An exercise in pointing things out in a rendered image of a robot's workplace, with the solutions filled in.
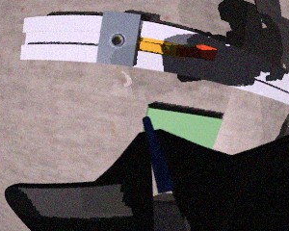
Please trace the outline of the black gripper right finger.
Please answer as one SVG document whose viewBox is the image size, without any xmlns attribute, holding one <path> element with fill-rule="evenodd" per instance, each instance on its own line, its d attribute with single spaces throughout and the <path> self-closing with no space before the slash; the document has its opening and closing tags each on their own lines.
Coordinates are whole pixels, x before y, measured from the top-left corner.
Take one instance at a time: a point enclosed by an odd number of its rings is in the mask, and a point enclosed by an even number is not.
<svg viewBox="0 0 289 231">
<path fill-rule="evenodd" d="M 289 166 L 289 134 L 237 154 L 226 154 L 155 130 L 172 193 L 187 231 L 228 231 L 245 191 Z"/>
</svg>

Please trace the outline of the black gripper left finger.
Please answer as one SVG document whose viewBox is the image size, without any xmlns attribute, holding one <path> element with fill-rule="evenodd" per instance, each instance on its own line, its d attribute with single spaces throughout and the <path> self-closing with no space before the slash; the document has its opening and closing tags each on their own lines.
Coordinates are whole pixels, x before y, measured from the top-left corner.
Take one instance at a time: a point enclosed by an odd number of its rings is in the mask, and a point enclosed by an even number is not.
<svg viewBox="0 0 289 231">
<path fill-rule="evenodd" d="M 6 201 L 30 231 L 153 231 L 152 164 L 140 132 L 95 181 L 13 184 Z"/>
</svg>

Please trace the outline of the green tray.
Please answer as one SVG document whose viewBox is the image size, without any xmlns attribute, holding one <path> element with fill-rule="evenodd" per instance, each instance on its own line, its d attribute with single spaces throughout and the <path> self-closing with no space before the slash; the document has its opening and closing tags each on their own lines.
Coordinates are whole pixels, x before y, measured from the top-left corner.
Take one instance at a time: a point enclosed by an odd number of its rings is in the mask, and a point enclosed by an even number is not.
<svg viewBox="0 0 289 231">
<path fill-rule="evenodd" d="M 147 105 L 145 116 L 151 119 L 153 131 L 172 132 L 180 138 L 213 147 L 214 141 L 221 130 L 222 119 L 217 115 L 180 111 L 180 109 L 155 107 Z"/>
</svg>

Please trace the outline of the dark blue pin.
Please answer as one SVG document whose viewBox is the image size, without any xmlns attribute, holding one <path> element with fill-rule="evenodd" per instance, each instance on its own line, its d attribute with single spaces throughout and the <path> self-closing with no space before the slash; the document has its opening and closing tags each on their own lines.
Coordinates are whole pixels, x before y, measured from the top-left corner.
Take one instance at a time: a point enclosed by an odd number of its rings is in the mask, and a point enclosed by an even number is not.
<svg viewBox="0 0 289 231">
<path fill-rule="evenodd" d="M 144 116 L 142 124 L 148 139 L 149 159 L 151 159 L 153 173 L 155 173 L 157 193 L 172 192 L 172 177 L 168 170 L 167 159 L 165 159 L 160 142 L 153 132 L 151 119 Z"/>
</svg>

